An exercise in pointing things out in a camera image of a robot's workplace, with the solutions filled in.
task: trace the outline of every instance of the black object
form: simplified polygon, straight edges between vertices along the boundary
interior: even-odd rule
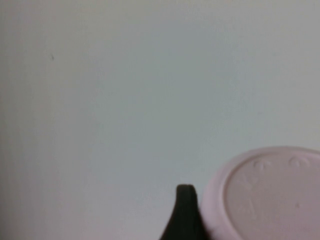
[[[198,208],[192,185],[178,185],[171,218],[160,240],[210,240]]]

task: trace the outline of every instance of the white wall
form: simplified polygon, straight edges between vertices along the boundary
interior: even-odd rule
[[[0,235],[157,239],[175,187],[320,149],[320,3],[0,0]]]

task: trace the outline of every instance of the round lid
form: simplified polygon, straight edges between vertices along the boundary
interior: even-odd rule
[[[252,150],[227,163],[201,203],[214,240],[319,240],[320,152]]]

